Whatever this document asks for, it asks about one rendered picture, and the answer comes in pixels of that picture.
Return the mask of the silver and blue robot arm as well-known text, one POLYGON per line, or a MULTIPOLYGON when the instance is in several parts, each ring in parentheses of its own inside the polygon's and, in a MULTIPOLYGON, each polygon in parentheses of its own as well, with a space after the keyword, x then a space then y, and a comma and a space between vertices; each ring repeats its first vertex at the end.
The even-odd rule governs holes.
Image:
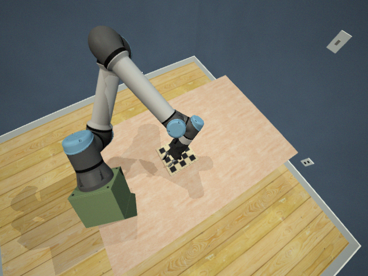
POLYGON ((199 116, 188 117, 171 107, 131 61, 131 46, 114 29, 96 26, 89 33, 88 45, 99 66, 92 117, 86 130, 75 132, 62 141, 82 192, 97 190, 114 176, 100 152, 113 140, 111 119, 120 80, 163 124, 169 136, 193 140, 204 126, 199 116))

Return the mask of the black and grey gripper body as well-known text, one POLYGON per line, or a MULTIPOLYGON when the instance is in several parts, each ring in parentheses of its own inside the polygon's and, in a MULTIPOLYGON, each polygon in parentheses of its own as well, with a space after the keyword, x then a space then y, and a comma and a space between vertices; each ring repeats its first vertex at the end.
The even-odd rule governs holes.
POLYGON ((177 139, 174 138, 170 143, 172 147, 168 150, 168 153, 174 158, 174 160, 178 160, 192 141, 193 140, 189 140, 184 136, 177 139))

